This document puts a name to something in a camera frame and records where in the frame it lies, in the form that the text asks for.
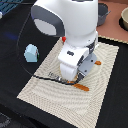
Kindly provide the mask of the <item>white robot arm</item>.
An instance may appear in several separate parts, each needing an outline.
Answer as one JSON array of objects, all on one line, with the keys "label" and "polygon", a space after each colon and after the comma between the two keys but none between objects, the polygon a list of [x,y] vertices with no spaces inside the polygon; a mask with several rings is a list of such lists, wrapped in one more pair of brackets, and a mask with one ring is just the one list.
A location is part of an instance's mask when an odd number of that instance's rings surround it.
[{"label": "white robot arm", "polygon": [[87,70],[98,42],[98,0],[37,0],[31,16],[42,33],[66,37],[58,56],[64,79],[72,81],[81,68]]}]

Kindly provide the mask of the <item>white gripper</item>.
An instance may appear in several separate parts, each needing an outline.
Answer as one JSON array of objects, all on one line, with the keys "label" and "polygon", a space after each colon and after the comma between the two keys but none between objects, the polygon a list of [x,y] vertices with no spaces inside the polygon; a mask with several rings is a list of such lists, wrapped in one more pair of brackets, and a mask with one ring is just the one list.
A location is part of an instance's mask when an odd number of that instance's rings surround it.
[{"label": "white gripper", "polygon": [[97,60],[94,49],[95,43],[87,47],[75,47],[65,42],[58,55],[62,77],[72,81],[76,75],[86,76]]}]

